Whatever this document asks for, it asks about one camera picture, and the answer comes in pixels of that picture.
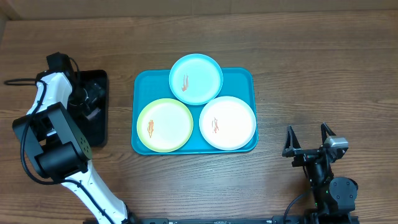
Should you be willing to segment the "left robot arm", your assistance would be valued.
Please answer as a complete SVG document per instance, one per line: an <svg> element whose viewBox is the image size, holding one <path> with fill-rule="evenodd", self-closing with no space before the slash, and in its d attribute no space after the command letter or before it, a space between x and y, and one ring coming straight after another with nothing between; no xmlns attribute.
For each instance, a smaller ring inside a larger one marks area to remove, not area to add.
<svg viewBox="0 0 398 224"><path fill-rule="evenodd" d="M67 111L73 91L68 77L64 72L47 70L31 82L37 87L34 104L12 123L26 174L38 184L68 188L97 223L136 223L127 205L95 170L89 142Z"/></svg>

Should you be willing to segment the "yellow-green plate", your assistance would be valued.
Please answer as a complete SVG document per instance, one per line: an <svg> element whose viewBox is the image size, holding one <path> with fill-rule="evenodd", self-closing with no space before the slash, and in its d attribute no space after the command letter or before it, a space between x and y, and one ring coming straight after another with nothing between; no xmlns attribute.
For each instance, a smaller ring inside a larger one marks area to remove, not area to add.
<svg viewBox="0 0 398 224"><path fill-rule="evenodd" d="M180 101L161 98L140 112L137 124L140 141L154 152L167 153L181 148L193 132L193 116Z"/></svg>

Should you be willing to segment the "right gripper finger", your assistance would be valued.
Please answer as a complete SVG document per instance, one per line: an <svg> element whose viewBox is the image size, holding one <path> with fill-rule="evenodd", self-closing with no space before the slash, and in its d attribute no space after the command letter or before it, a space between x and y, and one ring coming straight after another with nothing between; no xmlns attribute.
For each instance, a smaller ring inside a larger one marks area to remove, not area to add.
<svg viewBox="0 0 398 224"><path fill-rule="evenodd" d="M328 138L334 138L336 134L330 129L330 127L326 123L322 123L320 125L321 134L322 134L322 143L326 143Z"/></svg>
<svg viewBox="0 0 398 224"><path fill-rule="evenodd" d="M285 141L285 146L282 151L283 156L295 156L298 151L301 150L301 146L298 139L294 133L291 125L287 126L287 137Z"/></svg>

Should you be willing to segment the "light blue plate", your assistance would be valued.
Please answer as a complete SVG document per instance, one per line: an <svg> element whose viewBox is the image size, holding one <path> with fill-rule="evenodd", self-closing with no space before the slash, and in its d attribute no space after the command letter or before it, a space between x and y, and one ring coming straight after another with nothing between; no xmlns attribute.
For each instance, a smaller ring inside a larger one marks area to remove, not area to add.
<svg viewBox="0 0 398 224"><path fill-rule="evenodd" d="M178 59L169 72L174 96L188 105L204 105L216 98L223 86L219 64L204 54L189 54Z"/></svg>

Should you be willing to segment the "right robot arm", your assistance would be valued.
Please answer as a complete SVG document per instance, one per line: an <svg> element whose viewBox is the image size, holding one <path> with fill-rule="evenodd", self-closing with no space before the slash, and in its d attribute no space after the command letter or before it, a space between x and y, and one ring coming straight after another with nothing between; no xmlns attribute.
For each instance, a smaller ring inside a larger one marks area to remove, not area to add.
<svg viewBox="0 0 398 224"><path fill-rule="evenodd" d="M301 167L310 189L291 201L285 209L281 223L359 223L355 210L358 184L347 177L335 177L331 164L341 159L349 148L346 138L337 136L326 123L320 126L322 143L317 149L302 149L291 126L283 157L291 157L292 167ZM289 211L301 198L312 194L315 208L306 209L302 216L290 216Z"/></svg>

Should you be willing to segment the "green and pink sponge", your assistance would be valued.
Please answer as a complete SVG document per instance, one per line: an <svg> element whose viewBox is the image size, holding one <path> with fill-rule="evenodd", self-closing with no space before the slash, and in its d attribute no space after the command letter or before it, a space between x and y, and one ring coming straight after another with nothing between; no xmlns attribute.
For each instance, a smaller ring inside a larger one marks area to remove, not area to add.
<svg viewBox="0 0 398 224"><path fill-rule="evenodd" d="M86 115L86 119L91 121L96 117L96 115L101 111L100 108L95 108L89 115Z"/></svg>

